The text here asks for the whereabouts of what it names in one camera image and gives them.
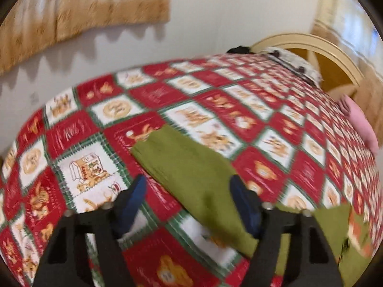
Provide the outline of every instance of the pink cloth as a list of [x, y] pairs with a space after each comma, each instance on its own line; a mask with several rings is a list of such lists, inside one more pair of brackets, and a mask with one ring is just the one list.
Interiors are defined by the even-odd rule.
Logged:
[[360, 135], [367, 148], [369, 148], [373, 154], [377, 154], [379, 151], [378, 139], [362, 109], [347, 95], [343, 95], [340, 100], [338, 100], [338, 106], [342, 113], [349, 119], [351, 125]]
[[348, 96], [347, 95], [342, 95], [340, 97], [340, 99], [337, 101], [337, 104], [338, 104], [338, 106], [340, 108], [340, 111], [342, 111], [342, 113], [347, 118], [349, 118], [350, 117], [350, 106], [347, 104], [346, 97], [348, 97]]

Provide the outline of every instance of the red and white checkered tablecloth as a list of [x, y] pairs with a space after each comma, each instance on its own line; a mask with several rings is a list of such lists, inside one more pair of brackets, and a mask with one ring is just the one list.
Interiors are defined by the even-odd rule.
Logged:
[[[30, 117], [0, 183], [0, 251], [22, 285], [66, 208], [94, 210], [145, 174], [130, 148], [165, 123], [231, 160], [264, 201], [311, 210], [350, 202], [373, 248], [382, 241], [375, 159], [328, 95], [267, 56], [213, 55], [90, 80]], [[239, 286], [248, 261], [145, 175], [146, 201], [120, 241], [137, 285]], [[94, 238], [87, 243], [103, 286]]]

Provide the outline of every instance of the wall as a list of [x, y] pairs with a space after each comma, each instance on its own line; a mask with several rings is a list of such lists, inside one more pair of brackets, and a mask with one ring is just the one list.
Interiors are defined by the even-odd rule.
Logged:
[[318, 0], [172, 0], [163, 25], [92, 30], [0, 77], [0, 153], [63, 89], [130, 66], [224, 52], [281, 32], [309, 32]]

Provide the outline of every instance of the curtain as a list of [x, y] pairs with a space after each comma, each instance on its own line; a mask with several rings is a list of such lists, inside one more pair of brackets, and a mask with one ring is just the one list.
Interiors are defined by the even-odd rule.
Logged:
[[312, 34], [340, 47], [364, 75], [354, 100], [383, 144], [383, 41], [357, 0], [319, 0]]
[[18, 0], [0, 26], [0, 75], [94, 27], [169, 21], [169, 0]]

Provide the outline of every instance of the green cloth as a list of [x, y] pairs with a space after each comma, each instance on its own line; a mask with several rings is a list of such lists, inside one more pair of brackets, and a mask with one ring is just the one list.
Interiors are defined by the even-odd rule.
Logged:
[[[244, 255], [253, 255], [258, 241], [246, 232], [232, 200], [229, 179], [236, 171], [227, 159], [169, 125], [153, 131], [146, 141], [138, 141], [131, 154], [198, 222]], [[297, 212], [282, 204], [276, 206]], [[347, 203], [314, 212], [337, 261], [347, 238], [350, 210]], [[278, 275], [284, 273], [289, 243], [290, 235], [282, 235]]]

